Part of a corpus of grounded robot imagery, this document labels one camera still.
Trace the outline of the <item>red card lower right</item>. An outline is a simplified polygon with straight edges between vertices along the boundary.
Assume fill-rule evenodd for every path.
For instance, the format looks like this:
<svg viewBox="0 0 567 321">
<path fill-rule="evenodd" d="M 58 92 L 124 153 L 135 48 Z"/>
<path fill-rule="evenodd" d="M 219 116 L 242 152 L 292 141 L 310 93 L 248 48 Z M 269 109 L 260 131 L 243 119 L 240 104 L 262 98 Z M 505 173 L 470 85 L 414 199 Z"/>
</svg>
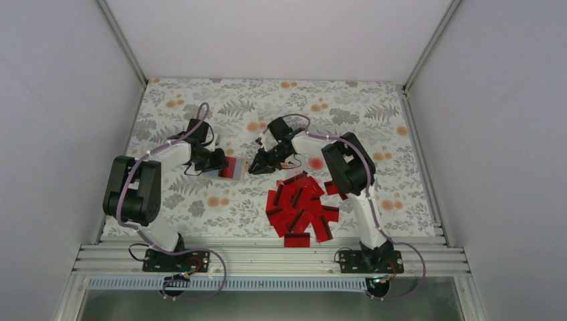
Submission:
<svg viewBox="0 0 567 321">
<path fill-rule="evenodd" d="M 318 243 L 333 239 L 329 222 L 339 222 L 339 208 L 323 205 L 320 210 L 314 212 L 312 227 Z"/>
</svg>

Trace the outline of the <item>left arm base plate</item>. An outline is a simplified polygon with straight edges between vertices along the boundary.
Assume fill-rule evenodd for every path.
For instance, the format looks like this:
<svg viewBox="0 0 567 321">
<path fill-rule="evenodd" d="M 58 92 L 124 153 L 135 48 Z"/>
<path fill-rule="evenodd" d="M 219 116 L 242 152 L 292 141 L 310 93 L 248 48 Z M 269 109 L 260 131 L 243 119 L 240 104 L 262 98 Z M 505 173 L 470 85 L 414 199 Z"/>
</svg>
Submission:
<svg viewBox="0 0 567 321">
<path fill-rule="evenodd" d="M 167 255 L 148 249 L 145 253 L 142 270 L 144 272 L 208 272 L 211 253 L 191 251 L 182 255 Z"/>
</svg>

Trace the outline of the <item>red card pile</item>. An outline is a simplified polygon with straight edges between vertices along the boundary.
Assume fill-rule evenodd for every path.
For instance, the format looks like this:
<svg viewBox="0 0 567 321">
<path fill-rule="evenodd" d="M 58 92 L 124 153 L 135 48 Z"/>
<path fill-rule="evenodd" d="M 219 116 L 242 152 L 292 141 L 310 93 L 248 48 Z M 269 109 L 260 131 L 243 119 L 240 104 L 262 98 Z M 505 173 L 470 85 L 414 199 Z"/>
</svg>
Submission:
<svg viewBox="0 0 567 321">
<path fill-rule="evenodd" d="M 348 198 L 346 194 L 338 189 L 334 181 L 326 181 L 324 187 L 327 195 L 338 195 L 343 201 Z"/>
<path fill-rule="evenodd" d="M 271 203 L 267 203 L 265 213 L 270 225 L 275 229 L 275 232 L 279 237 L 283 237 L 289 232 L 287 225 L 293 217 L 292 212 L 289 209 L 284 209 Z"/>
<path fill-rule="evenodd" d="M 269 190 L 267 203 L 289 209 L 293 220 L 301 210 L 309 213 L 320 210 L 322 208 L 320 197 L 323 194 L 324 191 L 316 179 L 308 175 L 306 171 L 302 171 L 282 181 L 277 185 L 276 190 Z"/>
</svg>

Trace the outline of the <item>red card left pile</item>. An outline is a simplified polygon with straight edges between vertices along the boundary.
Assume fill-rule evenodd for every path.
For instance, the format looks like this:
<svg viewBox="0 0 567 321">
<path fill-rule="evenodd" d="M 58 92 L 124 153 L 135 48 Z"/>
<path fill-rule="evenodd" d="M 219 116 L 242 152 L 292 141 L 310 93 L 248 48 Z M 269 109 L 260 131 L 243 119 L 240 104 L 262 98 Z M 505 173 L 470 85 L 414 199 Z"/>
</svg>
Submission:
<svg viewBox="0 0 567 321">
<path fill-rule="evenodd" d="M 289 232 L 287 225 L 293 217 L 292 212 L 289 209 L 284 209 L 271 203 L 267 203 L 265 213 L 270 225 L 275 229 L 275 232 L 279 237 L 283 237 Z"/>
</svg>

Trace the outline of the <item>aluminium rail frame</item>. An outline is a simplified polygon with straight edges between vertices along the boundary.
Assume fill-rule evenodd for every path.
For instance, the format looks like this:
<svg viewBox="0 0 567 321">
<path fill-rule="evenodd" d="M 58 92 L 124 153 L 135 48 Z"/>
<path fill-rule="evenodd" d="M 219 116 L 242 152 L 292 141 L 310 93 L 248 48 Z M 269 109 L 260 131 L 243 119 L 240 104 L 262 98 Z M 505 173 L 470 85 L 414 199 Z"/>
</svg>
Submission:
<svg viewBox="0 0 567 321">
<path fill-rule="evenodd" d="M 133 260 L 128 248 L 136 237 L 103 237 L 96 245 L 82 245 L 74 266 L 75 274 L 141 274 L 142 263 Z M 185 237 L 187 248 L 207 248 L 216 251 L 225 261 L 229 276 L 325 277 L 337 276 L 335 263 L 341 247 L 357 249 L 356 237 L 335 237 L 306 248 L 284 247 L 280 238 Z M 447 247 L 443 237 L 405 237 L 396 249 L 402 254 L 404 277 L 466 276 L 471 270 L 465 251 Z"/>
</svg>

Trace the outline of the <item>red card centre pile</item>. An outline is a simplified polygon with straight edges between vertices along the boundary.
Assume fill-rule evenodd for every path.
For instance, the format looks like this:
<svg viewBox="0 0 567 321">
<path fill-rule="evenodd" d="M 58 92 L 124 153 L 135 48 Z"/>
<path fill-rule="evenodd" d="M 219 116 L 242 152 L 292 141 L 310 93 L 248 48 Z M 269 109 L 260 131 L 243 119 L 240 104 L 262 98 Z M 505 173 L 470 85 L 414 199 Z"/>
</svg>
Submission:
<svg viewBox="0 0 567 321">
<path fill-rule="evenodd" d="M 309 213 L 320 210 L 322 208 L 320 197 L 323 194 L 324 191 L 316 179 L 308 175 L 306 171 L 302 171 L 282 181 L 277 185 L 276 190 L 269 190 L 267 203 L 289 209 L 293 220 L 301 210 Z"/>
</svg>

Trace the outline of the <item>clear card red dot right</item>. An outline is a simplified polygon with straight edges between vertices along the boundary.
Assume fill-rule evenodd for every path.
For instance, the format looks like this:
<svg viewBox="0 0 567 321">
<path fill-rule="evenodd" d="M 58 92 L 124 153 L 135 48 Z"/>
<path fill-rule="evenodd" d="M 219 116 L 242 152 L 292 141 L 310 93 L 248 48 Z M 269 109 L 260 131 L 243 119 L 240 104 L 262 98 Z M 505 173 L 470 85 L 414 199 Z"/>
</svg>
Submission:
<svg viewBox="0 0 567 321">
<path fill-rule="evenodd" d="M 310 157 L 308 159 L 308 167 L 314 171 L 319 171 L 324 168 L 324 161 L 318 157 Z"/>
</svg>

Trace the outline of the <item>red card right pile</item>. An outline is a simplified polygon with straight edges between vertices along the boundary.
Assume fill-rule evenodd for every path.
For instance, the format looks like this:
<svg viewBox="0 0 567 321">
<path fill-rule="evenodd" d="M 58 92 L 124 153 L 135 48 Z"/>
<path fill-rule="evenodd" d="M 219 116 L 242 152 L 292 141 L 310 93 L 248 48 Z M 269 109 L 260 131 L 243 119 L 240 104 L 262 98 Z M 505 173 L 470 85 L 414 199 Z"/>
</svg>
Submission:
<svg viewBox="0 0 567 321">
<path fill-rule="evenodd" d="M 343 201 L 348 198 L 346 194 L 338 189 L 334 181 L 326 181 L 324 187 L 327 195 L 338 195 Z"/>
</svg>

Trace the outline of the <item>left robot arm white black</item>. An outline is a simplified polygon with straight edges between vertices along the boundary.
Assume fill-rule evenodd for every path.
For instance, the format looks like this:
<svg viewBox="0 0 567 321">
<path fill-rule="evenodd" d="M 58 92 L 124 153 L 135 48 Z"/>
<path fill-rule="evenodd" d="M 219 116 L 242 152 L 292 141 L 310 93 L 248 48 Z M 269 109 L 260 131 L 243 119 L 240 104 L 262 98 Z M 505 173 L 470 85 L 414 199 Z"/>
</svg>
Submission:
<svg viewBox="0 0 567 321">
<path fill-rule="evenodd" d="M 186 252 L 181 235 L 160 214 L 162 176 L 184 166 L 196 176 L 226 169 L 225 153 L 215 146 L 218 136 L 196 118 L 186 131 L 174 135 L 140 158 L 117 156 L 112 163 L 103 198 L 105 215 L 121 227 L 134 230 L 170 271 L 181 269 Z"/>
</svg>

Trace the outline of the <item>beige card holder wallet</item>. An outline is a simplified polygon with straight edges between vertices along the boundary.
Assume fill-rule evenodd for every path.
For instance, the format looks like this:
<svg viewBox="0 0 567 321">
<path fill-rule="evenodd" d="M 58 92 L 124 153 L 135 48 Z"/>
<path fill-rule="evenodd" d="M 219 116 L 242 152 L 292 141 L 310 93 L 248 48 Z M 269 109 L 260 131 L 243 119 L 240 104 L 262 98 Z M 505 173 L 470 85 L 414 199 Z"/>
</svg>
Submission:
<svg viewBox="0 0 567 321">
<path fill-rule="evenodd" d="M 249 161 L 244 157 L 227 157 L 228 167 L 201 175 L 204 179 L 213 181 L 240 182 L 243 180 Z"/>
</svg>

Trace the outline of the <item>red card on rail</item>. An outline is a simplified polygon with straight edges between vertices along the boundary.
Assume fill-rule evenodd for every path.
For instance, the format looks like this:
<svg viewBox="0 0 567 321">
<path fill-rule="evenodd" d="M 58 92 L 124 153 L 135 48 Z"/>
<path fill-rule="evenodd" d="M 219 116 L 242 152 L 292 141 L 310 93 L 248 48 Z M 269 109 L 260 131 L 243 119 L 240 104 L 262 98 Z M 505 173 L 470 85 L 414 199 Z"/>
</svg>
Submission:
<svg viewBox="0 0 567 321">
<path fill-rule="evenodd" d="M 284 247 L 310 247 L 310 233 L 286 233 L 283 237 Z"/>
</svg>

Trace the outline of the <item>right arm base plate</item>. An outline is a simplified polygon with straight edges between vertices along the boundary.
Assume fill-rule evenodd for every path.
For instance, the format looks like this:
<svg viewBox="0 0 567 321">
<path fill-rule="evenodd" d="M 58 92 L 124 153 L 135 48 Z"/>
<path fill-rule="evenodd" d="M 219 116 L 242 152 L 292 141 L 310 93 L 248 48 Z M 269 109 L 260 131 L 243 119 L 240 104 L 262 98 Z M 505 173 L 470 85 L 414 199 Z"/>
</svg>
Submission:
<svg viewBox="0 0 567 321">
<path fill-rule="evenodd" d="M 342 274 L 403 274 L 405 267 L 400 251 L 375 259 L 363 254 L 362 250 L 342 249 L 336 254 Z"/>
</svg>

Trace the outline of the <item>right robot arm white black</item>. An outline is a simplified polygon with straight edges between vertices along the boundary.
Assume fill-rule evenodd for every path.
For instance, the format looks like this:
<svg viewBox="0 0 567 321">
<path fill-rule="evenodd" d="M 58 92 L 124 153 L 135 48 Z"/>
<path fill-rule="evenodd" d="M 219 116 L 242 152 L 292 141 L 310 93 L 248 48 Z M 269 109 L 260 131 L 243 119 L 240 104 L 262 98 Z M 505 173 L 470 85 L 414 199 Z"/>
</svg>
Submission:
<svg viewBox="0 0 567 321">
<path fill-rule="evenodd" d="M 286 115 L 278 117 L 267 125 L 275 146 L 266 147 L 264 134 L 256 140 L 259 149 L 249 173 L 262 175 L 278 171 L 285 160 L 296 154 L 323 158 L 338 191 L 345 194 L 353 206 L 363 266 L 370 272 L 379 272 L 394 253 L 394 244 L 382 228 L 375 205 L 376 169 L 368 153 L 352 132 L 341 136 L 315 134 L 308 127 L 291 128 L 286 118 Z"/>
</svg>

